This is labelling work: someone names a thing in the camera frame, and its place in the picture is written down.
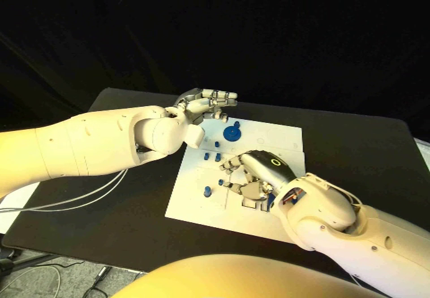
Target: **table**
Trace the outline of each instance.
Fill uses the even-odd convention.
[[[175,100],[174,95],[107,88],[90,111],[168,107]],[[306,171],[351,191],[366,204],[430,230],[430,174],[403,121],[246,102],[226,111],[231,117],[301,127]],[[24,212],[3,244],[145,271],[187,257],[237,253],[283,260],[350,280],[318,252],[165,217],[185,148],[132,168],[117,189],[97,203],[67,212]],[[42,182],[28,207],[89,193],[113,176]]]

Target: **robotic hand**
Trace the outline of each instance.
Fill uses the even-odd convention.
[[[221,170],[231,174],[242,165],[249,184],[224,186],[254,201],[276,195],[270,212],[292,241],[305,250],[327,254],[392,297],[430,297],[430,233],[363,205],[353,193],[317,175],[296,178],[275,154],[249,151]]]
[[[194,148],[205,136],[204,118],[229,116],[236,93],[194,89],[174,107],[135,107],[81,114],[41,127],[0,133],[0,198],[22,186],[64,176],[110,174]]]

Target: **white board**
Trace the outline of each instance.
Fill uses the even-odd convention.
[[[243,136],[239,141],[230,142],[223,133],[236,121],[240,121]],[[304,176],[302,129],[234,118],[227,124],[220,120],[205,120],[201,126],[205,139],[198,149],[187,148],[166,217],[292,243],[279,218],[253,201],[244,202],[250,205],[244,207],[243,196],[218,185],[220,179],[247,183],[243,167],[227,175],[220,170],[220,164],[246,151],[266,150],[285,160],[295,174]],[[217,153],[221,153],[220,162],[216,162]],[[204,196],[205,186],[213,189],[210,197]]]

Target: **blue knob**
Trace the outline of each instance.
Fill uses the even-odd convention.
[[[205,195],[205,197],[210,197],[211,196],[211,187],[210,186],[207,186],[205,187],[205,192],[204,192],[204,195]]]
[[[230,142],[236,142],[240,139],[242,135],[243,135],[242,132],[240,132],[239,126],[237,125],[230,126],[224,130],[223,136]]]

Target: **black tabletop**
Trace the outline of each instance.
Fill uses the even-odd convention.
[[[174,95],[106,89],[91,111],[168,107],[175,99]],[[430,230],[430,174],[403,121],[246,102],[226,111],[231,117],[301,127],[306,171],[351,191],[367,205]],[[318,252],[165,217],[184,152],[185,145],[174,155],[132,168],[117,189],[84,208],[24,212],[3,244],[139,270],[153,270],[191,256],[237,253],[283,260],[345,278],[341,267]],[[113,176],[42,182],[28,207],[89,193]]]

